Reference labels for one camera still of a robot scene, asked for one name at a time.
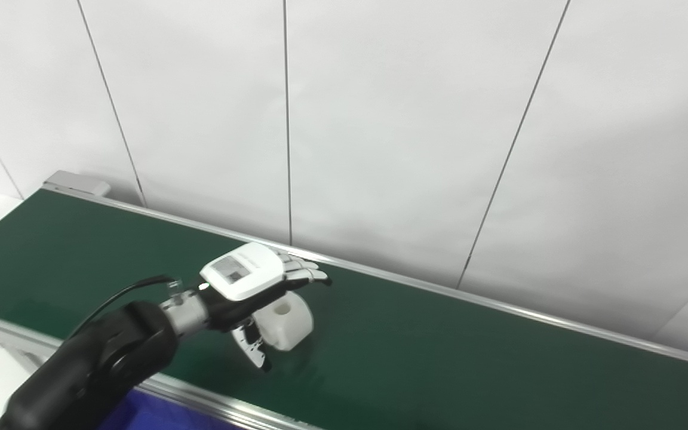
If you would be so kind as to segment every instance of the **white cylindrical object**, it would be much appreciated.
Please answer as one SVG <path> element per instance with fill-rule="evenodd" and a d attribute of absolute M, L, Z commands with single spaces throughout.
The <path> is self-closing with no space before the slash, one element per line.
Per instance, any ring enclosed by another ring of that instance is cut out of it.
<path fill-rule="evenodd" d="M 312 332 L 309 306 L 291 291 L 254 312 L 253 316 L 265 343 L 280 351 L 290 351 Z"/>

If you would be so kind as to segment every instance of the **hole in white object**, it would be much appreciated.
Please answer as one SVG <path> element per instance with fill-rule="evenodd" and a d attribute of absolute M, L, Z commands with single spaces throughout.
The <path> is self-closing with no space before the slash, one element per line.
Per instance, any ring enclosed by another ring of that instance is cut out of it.
<path fill-rule="evenodd" d="M 291 311 L 291 307 L 287 303 L 281 303 L 275 306 L 275 313 L 278 315 L 286 315 Z"/>

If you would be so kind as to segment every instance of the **robotic hand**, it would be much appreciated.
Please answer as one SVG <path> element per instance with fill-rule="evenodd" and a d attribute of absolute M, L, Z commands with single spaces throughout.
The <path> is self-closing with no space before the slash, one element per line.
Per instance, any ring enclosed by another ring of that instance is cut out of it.
<path fill-rule="evenodd" d="M 164 276 L 130 288 L 163 281 L 170 282 L 166 302 L 131 302 L 79 325 L 14 392 L 0 430 L 94 430 L 129 390 L 169 365 L 184 337 L 203 329 L 231 331 L 251 362 L 267 371 L 251 314 L 287 291 L 331 284 L 313 262 L 254 242 L 209 262 L 186 291 Z"/>

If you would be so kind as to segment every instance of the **blue surface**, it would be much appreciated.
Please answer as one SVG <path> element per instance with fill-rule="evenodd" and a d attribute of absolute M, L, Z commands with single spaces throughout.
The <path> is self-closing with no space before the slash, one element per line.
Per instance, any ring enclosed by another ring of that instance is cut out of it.
<path fill-rule="evenodd" d="M 98 430 L 240 430 L 153 395 L 133 390 Z"/>

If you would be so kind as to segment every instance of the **robot finger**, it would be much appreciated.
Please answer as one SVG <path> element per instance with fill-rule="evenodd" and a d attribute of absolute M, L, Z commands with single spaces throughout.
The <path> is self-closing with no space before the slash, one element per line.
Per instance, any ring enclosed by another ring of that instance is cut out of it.
<path fill-rule="evenodd" d="M 303 262 L 303 261 L 306 261 L 303 258 L 300 258 L 297 256 L 289 256 L 288 254 L 278 254 L 278 258 L 280 258 L 282 262 L 292 262 L 292 261 Z"/>
<path fill-rule="evenodd" d="M 301 281 L 308 282 L 321 281 L 323 284 L 331 285 L 333 282 L 325 272 L 316 269 L 300 269 L 294 270 L 286 274 L 287 281 Z"/>
<path fill-rule="evenodd" d="M 317 264 L 309 261 L 289 261 L 283 264 L 283 270 L 285 272 L 292 272 L 299 269 L 317 269 Z"/>

